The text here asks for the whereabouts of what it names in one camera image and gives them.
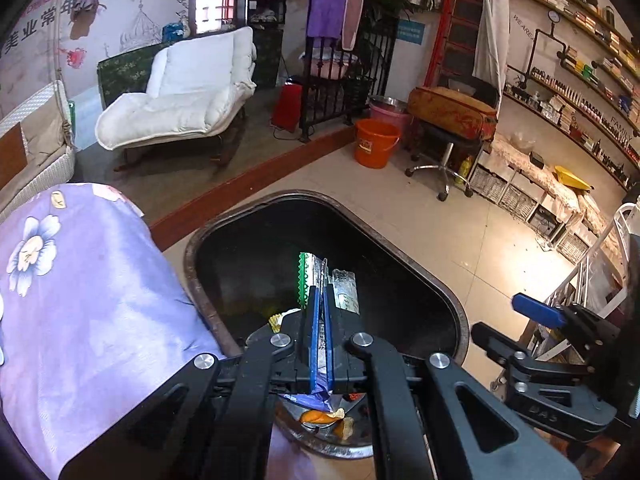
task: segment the purple bedsheet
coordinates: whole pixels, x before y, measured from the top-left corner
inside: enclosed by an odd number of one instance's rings
[[[201,352],[222,357],[133,204],[100,184],[40,193],[0,224],[2,410],[56,480]],[[315,478],[273,431],[268,477]]]

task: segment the silver bolt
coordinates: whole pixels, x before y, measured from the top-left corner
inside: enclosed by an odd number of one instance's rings
[[[277,334],[273,334],[271,336],[270,341],[272,345],[277,346],[278,348],[283,348],[291,343],[291,338],[287,334],[278,332]]]
[[[446,354],[436,352],[435,354],[431,354],[431,357],[429,357],[429,362],[432,366],[442,369],[450,365],[451,359],[449,359],[449,356]]]
[[[373,343],[373,337],[366,332],[357,332],[353,334],[351,340],[353,341],[353,344],[357,346],[369,346]]]
[[[193,360],[193,364],[196,368],[200,370],[207,370],[211,368],[216,363],[216,358],[211,354],[200,354],[196,355],[196,358]]]

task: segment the beige tile floor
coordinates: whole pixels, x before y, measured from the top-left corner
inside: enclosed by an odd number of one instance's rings
[[[446,202],[436,199],[438,176],[432,171],[404,175],[410,164],[396,152],[386,168],[370,170],[353,160],[353,146],[331,153],[253,195],[285,189],[325,193],[370,224],[458,297],[469,323],[480,320],[518,338],[527,319],[511,309],[510,297],[525,292],[544,300],[572,269],[563,256],[543,252],[522,222],[480,196],[452,189]],[[165,255],[181,279],[185,238]],[[499,366],[471,343],[463,365],[485,386]],[[375,478],[372,460],[332,461],[313,456],[319,480]]]

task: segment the metal basin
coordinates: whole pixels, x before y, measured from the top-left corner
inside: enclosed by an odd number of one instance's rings
[[[311,191],[266,196],[217,217],[190,240],[185,254],[196,307],[227,356],[269,316],[298,306],[298,255],[327,258],[330,269],[356,275],[367,332],[417,358],[442,351],[460,364],[468,322],[455,295],[423,267],[335,200]],[[367,403],[349,413],[353,436],[314,433],[280,404],[276,423],[292,439],[336,458],[372,456]]]

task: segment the metal bowl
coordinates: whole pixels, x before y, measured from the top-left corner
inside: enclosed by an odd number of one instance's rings
[[[382,108],[387,112],[395,112],[396,114],[403,114],[406,111],[406,103],[404,101],[393,99],[392,97],[384,97],[383,95],[372,95],[369,98],[369,103],[377,108]]]

